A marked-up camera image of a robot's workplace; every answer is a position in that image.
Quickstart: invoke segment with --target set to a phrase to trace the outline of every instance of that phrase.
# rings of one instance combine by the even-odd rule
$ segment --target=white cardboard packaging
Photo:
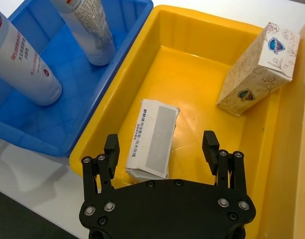
[[[292,80],[300,35],[270,23],[228,72],[217,105],[239,115]]]
[[[90,63],[104,66],[115,55],[114,41],[100,0],[51,0]]]
[[[179,109],[143,100],[126,172],[138,181],[166,179],[173,132]]]
[[[62,93],[43,59],[1,12],[0,78],[40,106],[54,103]]]

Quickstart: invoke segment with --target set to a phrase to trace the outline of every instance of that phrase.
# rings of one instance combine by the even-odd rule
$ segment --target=cardboard box
[[[292,80],[300,35],[270,23],[228,72],[217,105],[239,115]]]
[[[179,109],[143,100],[126,172],[138,181],[166,179],[173,132]]]

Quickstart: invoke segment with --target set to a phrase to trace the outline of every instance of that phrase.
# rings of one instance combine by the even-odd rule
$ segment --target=floral patterned box
[[[270,23],[228,72],[218,106],[240,115],[292,80],[300,35]]]

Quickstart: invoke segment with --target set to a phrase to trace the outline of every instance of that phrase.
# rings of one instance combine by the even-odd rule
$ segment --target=yellow storage tray
[[[239,117],[216,102],[227,71],[261,31],[193,10],[154,8],[76,144],[71,168],[82,175],[81,159],[102,153],[107,135],[117,133],[121,151],[112,183],[115,188],[135,183],[125,164],[141,100],[179,107],[169,177],[213,184],[201,143],[204,130],[215,131],[221,148],[245,153],[248,194],[257,209],[247,238],[257,238],[281,91]]]

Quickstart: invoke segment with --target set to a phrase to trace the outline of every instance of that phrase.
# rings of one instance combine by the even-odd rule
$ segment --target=bin floor
[[[161,47],[118,133],[125,164],[142,99],[158,100],[180,108],[169,162],[170,178],[212,183],[214,177],[201,150],[203,131],[213,130],[221,148],[238,150],[245,118],[216,107],[224,76],[230,66]]]

